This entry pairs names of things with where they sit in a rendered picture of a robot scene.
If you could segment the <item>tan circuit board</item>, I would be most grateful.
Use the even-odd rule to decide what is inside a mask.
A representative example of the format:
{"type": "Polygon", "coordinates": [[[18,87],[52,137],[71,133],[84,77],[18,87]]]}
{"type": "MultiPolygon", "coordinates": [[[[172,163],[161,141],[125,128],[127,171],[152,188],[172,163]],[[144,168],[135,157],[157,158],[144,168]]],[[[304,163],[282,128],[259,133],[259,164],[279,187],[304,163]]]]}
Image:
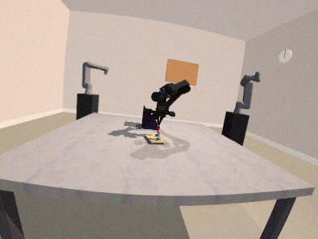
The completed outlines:
{"type": "Polygon", "coordinates": [[[157,134],[145,134],[148,137],[148,139],[152,142],[152,145],[153,143],[168,143],[161,137],[161,131],[159,130],[160,126],[157,126],[157,134]]]}

